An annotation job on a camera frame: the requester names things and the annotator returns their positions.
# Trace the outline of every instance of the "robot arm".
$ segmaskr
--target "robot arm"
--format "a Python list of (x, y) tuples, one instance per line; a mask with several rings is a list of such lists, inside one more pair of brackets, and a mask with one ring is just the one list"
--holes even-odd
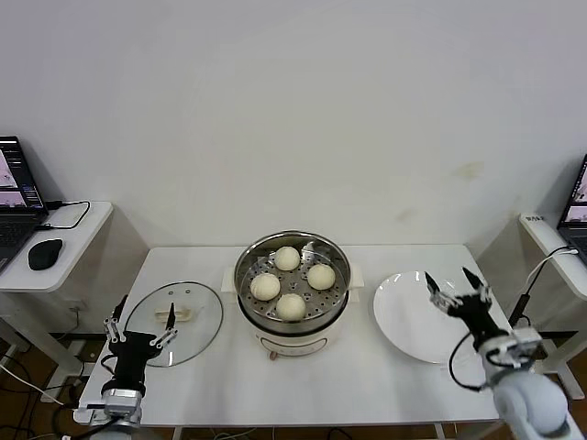
[(92, 440), (127, 440), (140, 428), (140, 404), (145, 397), (145, 367), (177, 336), (175, 309), (170, 306), (169, 317), (162, 335), (118, 329), (127, 297), (104, 320), (108, 348), (116, 358), (112, 378), (102, 387), (102, 400), (87, 405), (94, 410), (90, 425)]
[(532, 354), (542, 338), (531, 327), (511, 333), (499, 328), (489, 309), (491, 290), (463, 268), (474, 292), (453, 297), (441, 291), (426, 274), (430, 301), (449, 316), (460, 318), (473, 335), (482, 357), (486, 383), (500, 417), (520, 440), (584, 438), (567, 409), (562, 390), (550, 379), (530, 370)]

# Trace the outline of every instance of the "glass pot lid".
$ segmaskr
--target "glass pot lid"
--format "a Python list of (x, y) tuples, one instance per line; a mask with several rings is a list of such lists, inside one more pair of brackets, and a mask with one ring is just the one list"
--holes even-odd
[(147, 362), (171, 367), (202, 353), (216, 337), (223, 319), (222, 302), (215, 291), (195, 281), (167, 284), (137, 304), (125, 330), (160, 336), (165, 332), (171, 304), (175, 307), (177, 336), (161, 354)]

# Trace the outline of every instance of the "white plate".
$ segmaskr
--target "white plate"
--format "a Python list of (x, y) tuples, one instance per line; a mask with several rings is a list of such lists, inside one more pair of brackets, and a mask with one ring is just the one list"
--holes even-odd
[[(454, 282), (435, 281), (440, 290), (458, 294)], [(392, 344), (425, 362), (447, 363), (455, 345), (467, 333), (460, 319), (442, 313), (430, 302), (422, 270), (398, 273), (385, 280), (375, 292), (373, 311)]]

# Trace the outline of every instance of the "black mouse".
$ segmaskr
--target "black mouse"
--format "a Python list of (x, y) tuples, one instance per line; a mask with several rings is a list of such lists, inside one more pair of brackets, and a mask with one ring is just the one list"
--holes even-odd
[(28, 252), (28, 265), (33, 270), (48, 269), (57, 261), (63, 242), (59, 239), (41, 241)]

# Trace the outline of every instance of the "white desk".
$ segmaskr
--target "white desk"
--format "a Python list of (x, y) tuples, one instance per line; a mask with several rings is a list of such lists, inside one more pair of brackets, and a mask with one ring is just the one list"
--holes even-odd
[[(559, 219), (559, 214), (529, 213), (520, 215), (520, 223), (545, 254), (568, 245), (557, 231)], [(585, 267), (585, 263), (576, 255), (559, 255), (550, 261), (572, 292), (580, 299), (587, 301), (587, 267)], [(548, 356), (542, 362), (537, 363), (537, 370), (543, 373), (557, 374), (573, 400), (584, 399), (585, 393), (567, 366), (567, 362), (587, 348), (587, 327), (581, 329), (577, 335), (558, 348), (549, 340), (544, 341), (542, 345)]]
[[(343, 247), (363, 272), (360, 301), (341, 319), (340, 336), (308, 357), (278, 358), (253, 340), (238, 306), (220, 293), (225, 268), (235, 264), (240, 247), (155, 248), (130, 291), (121, 323), (135, 305), (161, 285), (200, 281), (218, 292), (225, 320), (212, 344), (197, 357), (171, 368), (147, 368), (142, 424), (150, 426), (418, 424), (439, 421), (489, 421), (497, 418), (490, 391), (475, 394), (450, 379), (447, 366), (407, 356), (383, 336), (372, 317), (372, 297), (388, 276), (406, 270), (428, 270), (435, 278), (453, 279), (471, 288), (461, 272), (480, 273), (469, 251), (460, 245)], [(497, 302), (492, 316), (509, 328)], [(107, 348), (100, 358), (107, 354)], [(484, 379), (475, 356), (459, 362), (462, 380)], [(94, 369), (81, 407), (100, 399), (109, 380)], [(87, 424), (91, 411), (74, 419)]]
[[(72, 225), (84, 209), (84, 204), (62, 207), (50, 214), (47, 223), (54, 226)], [(109, 202), (92, 202), (85, 218), (74, 229), (36, 232), (8, 267), (0, 273), (0, 292), (43, 293), (59, 289), (110, 213), (112, 204)], [(57, 262), (45, 270), (32, 270), (28, 266), (28, 252), (37, 243), (53, 238), (63, 240)], [(83, 364), (72, 352), (79, 350), (83, 344), (72, 343), (68, 351), (47, 333), (38, 317), (33, 317), (23, 310), (19, 302), (9, 295), (0, 294), (0, 318), (59, 364), (49, 387), (61, 385), (68, 376), (80, 374)]]

